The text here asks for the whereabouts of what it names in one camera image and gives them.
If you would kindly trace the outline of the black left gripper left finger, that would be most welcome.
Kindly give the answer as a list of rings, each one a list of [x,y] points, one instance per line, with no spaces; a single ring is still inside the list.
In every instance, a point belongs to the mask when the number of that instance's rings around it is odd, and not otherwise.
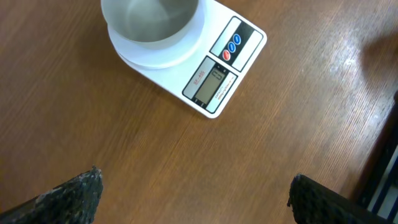
[[[1,213],[1,223],[93,223],[103,192],[101,170],[84,173]]]

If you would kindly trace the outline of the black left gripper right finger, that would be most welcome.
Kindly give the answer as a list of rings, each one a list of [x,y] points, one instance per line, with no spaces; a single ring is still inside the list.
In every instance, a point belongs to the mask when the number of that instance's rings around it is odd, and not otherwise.
[[[287,206],[298,224],[390,223],[303,174],[293,178]]]

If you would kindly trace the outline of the white digital kitchen scale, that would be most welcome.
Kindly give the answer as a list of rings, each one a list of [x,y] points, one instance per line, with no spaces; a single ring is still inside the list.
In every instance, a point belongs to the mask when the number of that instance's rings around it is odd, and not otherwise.
[[[133,42],[108,28],[119,57],[208,118],[220,115],[267,42],[266,33],[217,1],[200,1],[177,34]]]

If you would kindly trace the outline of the white round bowl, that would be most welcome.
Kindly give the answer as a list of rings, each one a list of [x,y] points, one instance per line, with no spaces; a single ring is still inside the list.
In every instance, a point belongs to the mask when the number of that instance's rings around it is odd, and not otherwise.
[[[200,0],[101,0],[107,25],[122,38],[149,48],[164,48],[191,30]]]

